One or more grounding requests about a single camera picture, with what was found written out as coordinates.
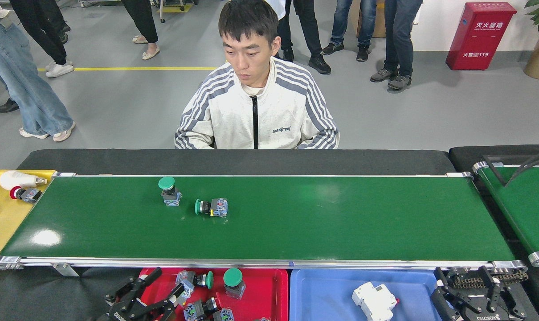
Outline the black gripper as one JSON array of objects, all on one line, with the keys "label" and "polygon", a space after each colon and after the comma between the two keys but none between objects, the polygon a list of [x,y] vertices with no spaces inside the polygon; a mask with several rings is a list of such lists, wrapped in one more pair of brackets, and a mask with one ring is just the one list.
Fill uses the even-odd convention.
[{"label": "black gripper", "polygon": [[171,293],[163,300],[151,305],[140,301],[147,286],[150,286],[162,275],[162,269],[157,267],[150,274],[138,279],[130,278],[125,285],[113,294],[106,294],[105,300],[110,305],[109,312],[97,317],[97,321],[168,321],[175,313],[179,297],[185,291],[183,284],[176,285]]},{"label": "black gripper", "polygon": [[487,305],[481,311],[473,311],[467,293],[453,284],[454,280],[465,280],[469,270],[469,267],[454,267],[446,275],[441,267],[435,268],[437,286],[431,299],[443,321],[513,321],[527,317],[519,304],[520,296],[512,288],[513,284],[527,279],[525,272],[493,275],[485,266],[481,266],[478,272],[489,290]]}]

